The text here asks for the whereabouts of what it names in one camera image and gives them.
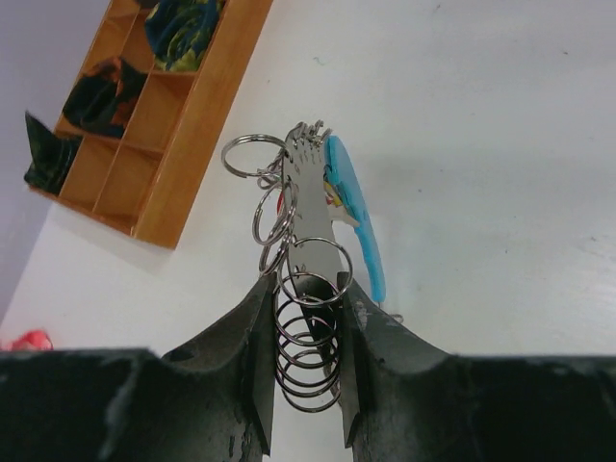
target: patterned fabric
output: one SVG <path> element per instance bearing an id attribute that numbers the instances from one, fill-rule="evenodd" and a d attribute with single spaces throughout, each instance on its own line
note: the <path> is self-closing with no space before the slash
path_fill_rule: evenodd
<path id="1" fill-rule="evenodd" d="M 32 163 L 24 180 L 35 188 L 58 195 L 75 160 L 81 138 L 58 138 L 30 113 L 26 113 L 26 130 Z"/>
<path id="2" fill-rule="evenodd" d="M 64 104 L 64 117 L 88 132 L 122 138 L 146 78 L 122 58 L 102 61 L 79 79 Z"/>
<path id="3" fill-rule="evenodd" d="M 161 0 L 145 20 L 156 66 L 198 70 L 223 6 L 224 0 Z"/>

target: blue handle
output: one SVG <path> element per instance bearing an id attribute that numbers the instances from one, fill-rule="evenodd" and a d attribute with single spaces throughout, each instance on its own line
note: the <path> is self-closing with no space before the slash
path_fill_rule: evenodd
<path id="1" fill-rule="evenodd" d="M 382 302 L 385 300 L 385 274 L 370 222 L 370 214 L 353 164 L 338 137 L 331 136 L 327 139 L 325 159 L 328 164 L 328 168 L 325 169 L 327 182 L 336 189 L 348 213 L 359 222 L 359 226 L 355 228 L 355 234 L 362 246 L 364 262 L 368 268 L 372 300 L 377 303 Z"/>

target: pink object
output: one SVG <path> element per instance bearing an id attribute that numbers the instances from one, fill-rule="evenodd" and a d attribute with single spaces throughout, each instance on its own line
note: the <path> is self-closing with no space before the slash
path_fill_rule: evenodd
<path id="1" fill-rule="evenodd" d="M 2 345 L 4 351 L 44 351 L 54 349 L 44 330 L 31 330 L 13 342 Z"/>

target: wooden tray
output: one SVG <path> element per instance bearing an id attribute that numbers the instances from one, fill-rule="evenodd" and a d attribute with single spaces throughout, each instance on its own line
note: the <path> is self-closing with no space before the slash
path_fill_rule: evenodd
<path id="1" fill-rule="evenodd" d="M 210 163 L 272 0 L 227 0 L 196 72 L 154 67 L 149 11 L 112 0 L 79 74 L 121 55 L 148 77 L 121 140 L 88 134 L 61 115 L 55 133 L 82 135 L 59 196 L 45 197 L 135 239 L 174 248 Z"/>

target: white table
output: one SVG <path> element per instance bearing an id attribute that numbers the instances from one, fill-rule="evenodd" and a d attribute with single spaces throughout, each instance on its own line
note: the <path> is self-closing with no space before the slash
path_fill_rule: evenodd
<path id="1" fill-rule="evenodd" d="M 386 309 L 415 333 L 465 353 L 616 353 L 616 4 L 383 5 L 274 2 L 218 150 L 323 118 L 371 208 Z M 0 334 L 180 345 L 255 281 L 257 201 L 215 159 L 174 252 L 54 208 Z M 351 460 L 337 409 L 276 398 L 271 460 Z"/>

